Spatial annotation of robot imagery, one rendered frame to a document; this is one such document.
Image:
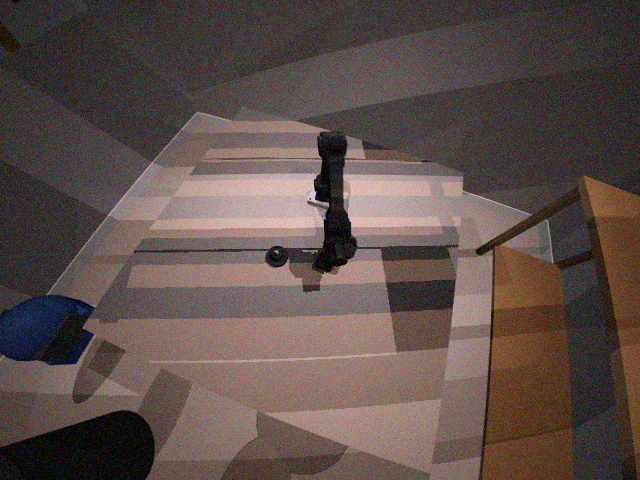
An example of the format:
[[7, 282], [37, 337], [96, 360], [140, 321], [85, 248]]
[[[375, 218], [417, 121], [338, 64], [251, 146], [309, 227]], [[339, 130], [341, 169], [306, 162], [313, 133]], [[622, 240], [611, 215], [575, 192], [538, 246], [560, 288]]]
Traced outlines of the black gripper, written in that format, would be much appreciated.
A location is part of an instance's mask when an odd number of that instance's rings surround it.
[[333, 266], [330, 266], [329, 264], [329, 256], [328, 256], [328, 248], [327, 246], [329, 244], [325, 244], [325, 240], [323, 242], [323, 248], [325, 249], [325, 252], [321, 252], [320, 255], [318, 255], [318, 258], [315, 262], [315, 267], [322, 269], [326, 272], [330, 272]]

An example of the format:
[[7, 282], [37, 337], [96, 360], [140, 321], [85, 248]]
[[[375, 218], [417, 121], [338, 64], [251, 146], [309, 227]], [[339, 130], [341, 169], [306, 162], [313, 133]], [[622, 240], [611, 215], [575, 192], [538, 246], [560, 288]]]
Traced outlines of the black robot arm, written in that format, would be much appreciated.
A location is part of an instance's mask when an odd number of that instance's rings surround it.
[[[320, 132], [318, 152], [321, 173], [314, 179], [315, 200], [329, 202], [324, 220], [325, 244], [329, 244], [330, 266], [343, 266], [354, 257], [357, 240], [351, 237], [351, 222], [344, 209], [343, 168], [348, 142], [343, 131]], [[344, 233], [347, 232], [347, 235]]]

